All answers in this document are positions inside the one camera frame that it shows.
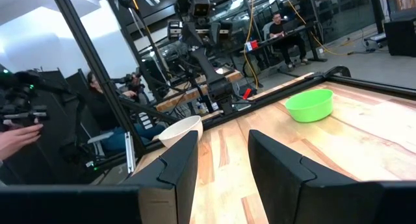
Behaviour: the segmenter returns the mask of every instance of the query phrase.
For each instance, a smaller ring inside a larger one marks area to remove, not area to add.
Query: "red object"
[[[257,40],[254,40],[254,41],[252,41],[252,42],[250,42],[251,43],[251,45],[252,45],[252,49],[256,49],[256,48],[258,48],[259,47],[259,45],[257,44]]]
[[[249,94],[252,92],[252,89],[251,88],[247,88],[246,89],[246,93],[243,95],[243,99],[244,100],[246,100],[247,99],[247,97],[249,96]]]

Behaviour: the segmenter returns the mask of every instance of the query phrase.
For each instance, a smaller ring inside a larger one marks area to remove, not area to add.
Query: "man sitting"
[[[275,38],[279,36],[286,37],[286,33],[283,30],[283,23],[281,22],[280,13],[274,14],[273,22],[274,23],[271,24],[270,30],[269,30],[270,38]],[[293,68],[293,63],[291,61],[291,57],[289,56],[288,48],[294,45],[297,45],[299,47],[301,63],[308,64],[308,61],[306,58],[305,43],[299,34],[288,36],[273,44],[273,48],[279,49],[281,51],[289,70]]]
[[[114,133],[112,136],[102,141],[103,147],[108,151],[125,151],[124,130],[120,127],[116,116],[105,99],[101,86],[98,84],[96,77],[91,72],[88,73],[87,79],[91,91],[91,100],[88,107],[96,119],[101,131],[112,131]],[[130,98],[137,95],[137,93],[133,91],[126,91],[123,94]],[[139,123],[135,123],[135,128],[144,144],[150,142],[154,136],[162,133],[164,130],[162,125],[156,125],[152,128],[145,129]]]

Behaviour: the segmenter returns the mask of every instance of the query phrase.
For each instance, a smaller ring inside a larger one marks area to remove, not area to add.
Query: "green bowl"
[[[332,96],[333,92],[327,89],[306,91],[292,96],[285,106],[294,120],[309,123],[331,114]]]

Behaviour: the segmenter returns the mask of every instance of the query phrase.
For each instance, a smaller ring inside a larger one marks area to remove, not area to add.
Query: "jeans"
[[[162,133],[164,127],[162,125],[156,125],[149,129],[144,129],[139,123],[135,124],[137,134],[142,139],[144,145],[149,143],[153,137]],[[109,138],[102,141],[104,149],[107,151],[125,151],[125,140],[124,140],[124,130],[121,127],[117,127],[113,130],[113,135]]]
[[[280,41],[276,42],[273,45],[273,48],[279,49],[285,59],[286,64],[289,64],[292,61],[291,61],[291,57],[289,55],[288,49],[294,45],[297,45],[299,47],[300,59],[305,58],[306,56],[305,42],[299,35],[288,36],[286,38],[283,38]]]

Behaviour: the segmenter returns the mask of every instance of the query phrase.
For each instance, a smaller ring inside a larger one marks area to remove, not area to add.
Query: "desk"
[[[226,73],[228,71],[226,68],[223,68],[223,70],[224,70],[224,73]],[[238,81],[238,80],[242,79],[242,75],[239,71],[234,71],[233,73],[230,73],[229,75],[226,75],[226,78],[229,82],[235,82],[235,81]],[[206,81],[205,75],[202,75],[202,76],[196,78],[196,82],[198,84],[201,84],[205,81]],[[176,88],[179,88],[180,90],[184,90],[185,87],[187,87],[187,86],[190,86],[189,82],[180,84],[180,85],[176,86]],[[202,91],[203,94],[208,94],[208,85],[206,85],[206,84],[201,85],[201,91]],[[164,98],[170,97],[171,95],[174,95],[175,93],[177,93],[177,91],[170,90],[168,92],[168,94],[165,95]],[[189,101],[197,99],[199,97],[200,97],[200,94],[199,94],[198,90],[196,88],[194,88],[192,90],[187,91],[185,94],[183,94],[183,97],[182,97],[182,95],[179,95],[179,96],[175,96],[171,99],[168,99],[168,100],[166,100],[162,103],[159,103],[158,105],[156,105],[156,109],[157,109],[157,111],[160,111],[160,112],[167,111],[167,110],[170,110],[171,108],[175,107],[178,102],[179,102],[178,105],[182,105],[182,104],[185,104]]]
[[[335,94],[321,121],[295,122],[283,99],[204,132],[192,224],[267,223],[248,158],[250,129],[356,180],[416,180],[416,101],[332,82],[317,88]],[[165,151],[145,155],[136,172]]]
[[[284,38],[289,37],[289,36],[293,36],[295,34],[299,34],[302,31],[307,31],[307,39],[309,40],[309,45],[311,46],[311,50],[312,50],[312,54],[313,54],[313,58],[308,58],[308,60],[310,61],[315,61],[315,62],[326,62],[327,59],[325,58],[319,58],[317,50],[316,50],[316,45],[315,45],[315,39],[313,38],[313,35],[311,33],[311,29],[317,24],[317,22],[313,22],[310,25],[303,25],[298,27],[297,29],[293,30],[292,32],[288,33]],[[277,37],[277,38],[270,38],[267,39],[263,42],[259,42],[259,46],[251,51],[246,51],[247,54],[253,53],[254,51],[258,50],[258,49],[262,49],[266,46],[272,45],[274,43],[278,43],[280,40],[284,39],[282,37]],[[247,56],[248,62],[252,65],[252,61],[250,60],[250,57]]]

